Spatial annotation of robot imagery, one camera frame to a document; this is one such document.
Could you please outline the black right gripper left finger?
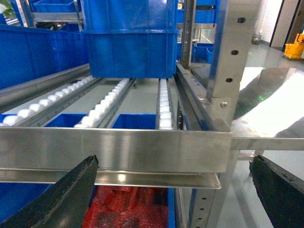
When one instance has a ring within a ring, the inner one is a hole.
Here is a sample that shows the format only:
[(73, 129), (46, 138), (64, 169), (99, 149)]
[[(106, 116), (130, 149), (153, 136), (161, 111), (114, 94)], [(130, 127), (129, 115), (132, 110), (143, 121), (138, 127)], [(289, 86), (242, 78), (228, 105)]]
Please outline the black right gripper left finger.
[(80, 228), (89, 206), (98, 169), (88, 156), (30, 204), (3, 221), (2, 228)]

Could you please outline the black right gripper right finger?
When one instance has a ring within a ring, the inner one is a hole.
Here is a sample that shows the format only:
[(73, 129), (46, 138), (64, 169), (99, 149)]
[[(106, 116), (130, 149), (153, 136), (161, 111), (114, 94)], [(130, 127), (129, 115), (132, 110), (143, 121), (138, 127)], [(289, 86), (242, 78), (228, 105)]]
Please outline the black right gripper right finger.
[(275, 228), (304, 226), (304, 181), (258, 155), (249, 166), (257, 195)]

